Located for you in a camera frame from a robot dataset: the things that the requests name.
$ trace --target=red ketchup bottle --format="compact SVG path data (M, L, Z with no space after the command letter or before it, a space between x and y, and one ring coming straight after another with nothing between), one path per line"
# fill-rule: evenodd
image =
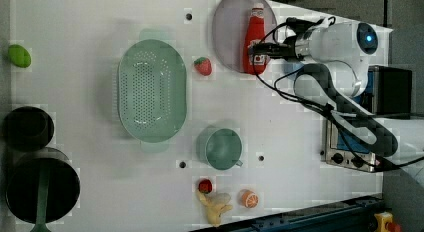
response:
M244 40L243 47L243 69L245 73L249 74L262 74L266 68L266 56L256 55L253 59L255 63L255 69L253 69L252 56L249 55L249 47L259 43L262 38L265 37L264 29L264 5L262 3L256 3L253 6L252 13L250 15L249 27L247 28L246 38Z

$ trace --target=table surface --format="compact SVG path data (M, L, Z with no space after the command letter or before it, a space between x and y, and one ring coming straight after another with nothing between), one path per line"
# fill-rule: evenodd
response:
M14 107L32 104L52 115L56 131L50 146L72 160L81 180L77 206L48 225L53 231L209 227L194 193L195 183L204 177L213 181L215 191L232 196L234 208L222 216L223 223L381 193L382 174L321 161L323 118L219 63L211 46L219 1L11 0L11 42L28 48L33 58L27 69L12 67ZM287 16L325 16L268 2L279 23ZM185 21L188 11L191 22ZM117 114L118 63L148 28L167 33L188 77L186 122L176 136L156 145L132 138ZM378 27L377 32L381 47L372 62L386 65L390 31ZM192 63L200 56L211 58L210 77L194 71ZM272 80L290 67L273 61L264 77ZM291 91L292 81L282 84ZM240 134L242 167L217 171L198 161L195 139L209 125ZM187 168L179 168L180 161ZM240 205L243 189L257 192L256 208ZM15 231L31 228L16 219Z

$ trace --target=black cable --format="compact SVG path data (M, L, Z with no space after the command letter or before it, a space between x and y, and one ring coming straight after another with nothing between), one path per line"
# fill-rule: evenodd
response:
M330 22L330 26L331 25L333 25L333 24L335 24L335 22L336 22L336 18L334 17L334 16L332 16L332 17L330 17L330 18L328 18L328 20L330 20L330 19L332 19L333 21L332 22ZM272 37L273 37L273 40L274 40L274 43L276 43L276 44L279 44L278 43L278 41L276 40L276 32L278 31L278 29L280 29L280 28L282 28L283 26L286 26L287 25L287 23L281 23L281 24L279 24L277 27L275 27L274 29L272 29L270 32L268 32L268 34L266 34L265 36L264 36L264 38L262 38L261 40L260 40L260 42L259 43L262 43L262 42L264 42L265 40L266 40L266 38L268 37L268 36L270 36L271 34L272 34ZM282 79L284 79L284 78L287 78L288 76L290 76L290 75L292 75L292 74L295 74L295 73L298 73L302 68L300 68L300 69L297 69L296 71L293 71L293 72L291 72L291 73L289 73L289 74L287 74L287 75L284 75L284 76L282 76L282 77L280 77L280 78L278 78L277 80L275 80L274 81L274 86L271 86L271 85L269 85L267 82L265 82L260 76L259 76L259 74L258 74L258 72L256 71L256 67L255 67L255 60L254 60L254 58L256 57L256 53L253 53L253 55L252 55L252 66L253 66L253 71L254 71L254 73L255 73L255 75L256 75L256 77L265 85L265 86L267 86L269 89L271 89L271 90L273 90L273 91L275 91L275 92L277 92L282 98L284 98L284 99L286 99L286 100L288 100L288 101L292 101L292 102L296 102L296 103L301 103L304 107L306 107L306 108L308 108L308 109L310 109L310 110L312 110L312 111L314 111L314 112L316 112L316 113L318 113L318 114L320 114L321 116L323 116L324 118L327 118L327 119L329 119L333 124L335 124L336 125L336 127L337 127L337 129L339 130L339 132L340 132L340 136L341 136L341 138L342 138L342 140L343 140L343 142L345 143L345 145L348 147L348 149L349 149L349 151L353 154L353 156L356 158L356 159L359 159L362 163L364 163L364 164L366 164L366 165L368 165L368 166L371 166L371 167L377 167L377 165L374 165L374 164L371 164L371 163L369 163L369 162L367 162L367 161L365 161L362 157L360 157L354 150L353 150L353 148L350 146L350 144L347 142L347 140L346 140L346 138L345 138L345 136L344 136L344 134L342 133L342 130L344 129L344 127L342 127L335 119L334 119L334 117L332 117L331 116L331 113L329 113L329 107L327 107L327 106L323 106L323 105L321 105L321 104L318 104L318 103L316 103L316 102L314 102L314 101L310 101L310 100L307 100L307 99L304 99L304 98L301 98L301 97L298 97L298 96L296 96L296 95L292 95L292 94L289 94L289 93L286 93L286 92L284 92L284 91L281 91L281 90L279 90L278 88L277 88L277 84L278 84L278 82L279 81L281 81ZM379 117L388 117L388 116L402 116L402 115L410 115L410 116L417 116L417 117L424 117L424 114L417 114L417 113L406 113L406 114L392 114L392 115L357 115L357 117L354 117L353 119L357 119L357 120L361 120L361 119L368 119L368 118L379 118ZM417 162L419 162L419 161L422 161L422 160L424 160L424 156L423 157L420 157L420 158L418 158L418 159L415 159L415 160L412 160L412 161L409 161L409 162L406 162L406 163L403 163L403 164L399 164L399 165L396 165L396 164L393 164L394 165L394 168L390 168L390 169L384 169L384 170L380 170L380 172L385 172L385 171L391 171L391 170L397 170L397 169L399 169L399 168L401 168L401 167L404 167L404 166L408 166L408 165L411 165L411 164L414 164L414 163L417 163Z
M344 129L344 127L342 127L338 122L336 122L335 120L332 120L331 121L334 125L336 125L336 128L338 129L338 131L339 131L339 134L340 134L340 137L342 138L342 140L343 140L343 142L345 143L345 145L347 146L347 148L349 149L349 151L353 154L353 156L355 156L355 158L356 159L359 159L359 160L361 160L361 162L363 162L364 164L366 164L366 165L368 165L368 166L371 166L371 167L377 167L377 165L374 165L374 164L371 164L371 163L368 163L367 161L365 161L362 157L360 157L354 150L353 150L353 148L350 146L350 144L347 142L347 139L346 139L346 137L344 136L344 134L343 134L343 132L342 132L342 130ZM408 166L408 165L411 165L411 164L415 164L415 163L417 163L417 162L420 162L420 161L422 161L422 160L424 160L424 156L422 156L422 157L420 157L420 158L417 158L417 159L414 159L414 160L411 160L411 161L409 161L409 162L406 162L406 163L403 163L403 164L394 164L394 163L392 163L393 165L394 165L394 168L390 168L390 169L383 169L383 170L380 170L379 172L385 172L385 171L391 171L391 170L397 170L397 169L400 169L400 168L402 168L402 167L405 167L405 166Z

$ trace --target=red strawberry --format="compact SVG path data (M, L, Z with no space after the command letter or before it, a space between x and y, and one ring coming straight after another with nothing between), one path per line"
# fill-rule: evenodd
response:
M212 183L208 179L204 179L199 183L199 191L203 194L209 194L212 191Z
M194 68L204 76L208 76L212 73L211 61L205 57L200 57L194 61Z

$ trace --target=colander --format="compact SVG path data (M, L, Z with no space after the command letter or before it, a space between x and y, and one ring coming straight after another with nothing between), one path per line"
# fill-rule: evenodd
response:
M186 68L181 56L160 40L143 40L122 57L118 71L119 117L133 137L168 140L186 114Z

